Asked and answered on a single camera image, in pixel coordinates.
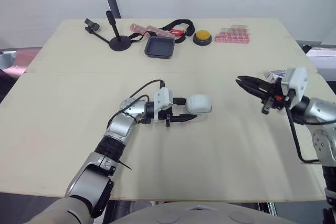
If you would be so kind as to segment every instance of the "black phone holder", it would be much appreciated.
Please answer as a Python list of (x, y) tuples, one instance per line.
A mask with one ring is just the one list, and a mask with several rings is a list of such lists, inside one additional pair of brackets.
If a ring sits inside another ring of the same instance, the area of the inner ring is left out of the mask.
[(110, 41), (108, 41), (107, 39), (101, 37), (99, 34), (97, 34), (95, 32), (95, 31), (97, 31), (99, 29), (99, 25), (97, 23), (92, 22), (89, 19), (85, 20), (85, 24), (88, 25), (85, 28), (85, 30), (88, 33), (93, 34), (93, 35), (97, 36), (98, 38), (100, 38), (101, 40), (103, 40), (106, 43), (108, 43), (109, 46), (110, 46), (110, 48), (112, 50), (114, 50), (114, 51), (124, 51), (124, 50), (128, 49), (131, 46), (131, 44), (132, 44), (131, 38), (128, 37), (128, 36), (124, 36), (124, 35), (120, 36), (119, 35), (117, 26), (115, 25), (116, 24), (115, 18), (114, 18), (113, 14), (112, 14), (112, 12), (110, 10), (108, 10), (106, 12), (106, 16), (107, 16), (107, 19), (108, 19), (110, 25), (113, 28), (114, 34), (115, 34), (115, 37), (112, 38)]

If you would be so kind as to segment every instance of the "dark gray tray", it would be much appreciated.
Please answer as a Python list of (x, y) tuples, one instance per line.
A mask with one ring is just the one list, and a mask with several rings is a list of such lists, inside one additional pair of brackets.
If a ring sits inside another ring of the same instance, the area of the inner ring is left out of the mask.
[(175, 40), (169, 37), (151, 36), (145, 47), (145, 54), (153, 58), (169, 59), (174, 51)]

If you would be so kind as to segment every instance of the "black stand base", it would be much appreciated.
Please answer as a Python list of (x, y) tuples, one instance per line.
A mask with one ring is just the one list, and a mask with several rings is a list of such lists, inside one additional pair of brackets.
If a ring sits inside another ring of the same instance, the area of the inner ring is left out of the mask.
[(114, 51), (124, 51), (128, 49), (132, 42), (128, 36), (120, 36), (121, 40), (117, 40), (116, 37), (110, 40), (109, 45), (110, 48)]

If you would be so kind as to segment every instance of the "white table surface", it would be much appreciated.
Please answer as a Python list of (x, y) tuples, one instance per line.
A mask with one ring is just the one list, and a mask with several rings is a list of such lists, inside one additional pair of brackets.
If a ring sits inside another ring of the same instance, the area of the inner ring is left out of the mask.
[[(95, 149), (119, 103), (144, 82), (162, 78), (176, 97), (206, 93), (205, 121), (138, 125), (113, 180), (115, 199), (318, 200), (319, 165), (300, 163), (285, 115), (263, 115), (258, 98), (235, 83), (239, 73), (27, 73), (0, 104), (0, 191), (62, 196)], [(260, 76), (258, 73), (245, 72)], [(158, 85), (143, 93), (151, 94)], [(307, 95), (335, 100), (318, 74)], [(297, 126), (303, 156), (316, 157)]]
[[(100, 34), (112, 36), (106, 20)], [(162, 26), (171, 20), (118, 20)], [(277, 19), (193, 20), (214, 36), (221, 27), (246, 24), (249, 44), (191, 38), (175, 45), (169, 60), (144, 54), (146, 41), (124, 52), (65, 21), (0, 104), (0, 191), (62, 196), (87, 155), (101, 140), (120, 102), (146, 82), (161, 78), (175, 97), (210, 95), (214, 109), (203, 122), (139, 125), (113, 180), (115, 199), (317, 200), (325, 182), (319, 165), (299, 162), (284, 115), (261, 114), (258, 98), (237, 75), (262, 77), (269, 69), (305, 66), (307, 95), (335, 100), (316, 68)], [(144, 90), (152, 98), (158, 85)], [(309, 131), (297, 126), (302, 152), (316, 156)]]
[[(100, 25), (99, 34), (111, 39), (112, 27), (105, 19), (92, 19)], [(121, 35), (130, 35), (129, 26), (162, 27), (169, 19), (121, 19), (117, 27)], [(277, 19), (192, 19), (196, 31), (208, 30), (213, 39), (222, 27), (232, 24), (248, 25), (249, 44), (212, 42), (197, 46), (192, 37), (175, 44), (170, 60), (153, 59), (144, 54), (147, 39), (133, 43), (123, 52), (114, 52), (107, 43), (85, 31), (84, 21), (67, 20), (45, 44), (27, 72), (111, 73), (131, 72), (227, 72), (231, 70), (267, 71), (303, 66), (317, 72), (292, 36)]]

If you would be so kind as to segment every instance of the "pink item in package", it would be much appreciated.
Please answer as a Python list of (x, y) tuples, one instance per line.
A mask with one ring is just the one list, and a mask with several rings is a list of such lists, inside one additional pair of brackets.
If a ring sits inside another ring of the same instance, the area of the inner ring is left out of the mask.
[[(175, 38), (175, 36), (173, 34), (171, 34), (169, 31), (164, 31), (161, 30), (159, 28), (156, 28), (154, 26), (147, 26), (147, 27), (143, 27), (140, 25), (137, 25), (135, 23), (133, 23), (130, 26), (131, 31), (135, 32), (135, 33), (139, 33), (139, 34), (144, 34), (144, 32), (146, 31), (153, 31), (156, 33), (156, 35), (161, 36), (161, 37), (171, 37), (171, 38)], [(148, 33), (145, 34), (145, 37), (150, 37), (150, 35)]]
[(222, 28), (220, 33), (215, 36), (215, 41), (247, 44), (250, 41), (247, 26), (231, 25), (230, 28)]

